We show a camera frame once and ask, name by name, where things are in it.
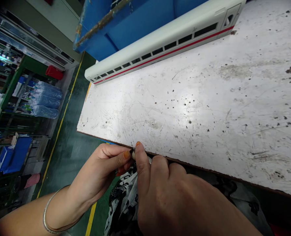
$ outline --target patterned cloth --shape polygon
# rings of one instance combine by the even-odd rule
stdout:
[[[242,183],[195,168],[185,167],[185,169],[188,174],[197,175],[220,190],[264,236],[274,235],[258,199]],[[113,188],[109,196],[109,212],[104,236],[142,235],[137,221],[137,179],[137,168],[134,164],[120,177]]]

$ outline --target blue box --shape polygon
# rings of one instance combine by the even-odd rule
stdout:
[[[73,49],[86,51],[101,61],[206,1],[131,1],[103,29],[77,47],[78,41],[111,10],[111,1],[86,0]]]
[[[8,174],[20,171],[31,142],[31,137],[19,137],[13,149],[10,146],[3,147],[0,154],[0,172]]]

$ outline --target silver bangle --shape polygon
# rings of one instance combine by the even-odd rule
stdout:
[[[61,232],[64,232],[64,231],[66,231],[66,230],[68,230],[68,229],[70,229],[71,227],[73,227],[80,219],[81,219],[81,217],[76,221],[76,222],[74,222],[74,223],[72,223],[72,224],[69,224],[69,225],[67,225],[67,226],[64,226],[64,227],[61,227],[61,228],[59,228],[59,229],[52,229],[52,228],[50,228],[48,225],[47,225],[47,223],[46,223],[46,211],[47,211],[47,207],[49,206],[49,203],[50,203],[50,201],[53,199],[53,197],[60,191],[60,190],[62,190],[63,188],[65,188],[65,187],[62,187],[61,189],[59,189],[57,192],[55,192],[54,193],[54,195],[52,195],[52,197],[48,200],[48,202],[47,202],[47,205],[46,205],[46,207],[45,207],[45,210],[44,210],[44,214],[43,214],[43,225],[44,225],[44,228],[49,232],[49,233],[52,233],[52,234],[58,234],[58,233],[61,233]]]

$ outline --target white table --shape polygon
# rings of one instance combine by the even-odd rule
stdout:
[[[234,30],[92,85],[77,130],[291,194],[291,0],[247,3]]]

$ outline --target hand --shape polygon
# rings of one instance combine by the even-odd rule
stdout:
[[[136,144],[138,224],[144,235],[261,235],[225,196],[177,163]]]
[[[117,175],[124,174],[132,163],[130,149],[101,144],[83,165],[68,189],[68,202],[73,205],[75,218],[80,217],[106,192]]]

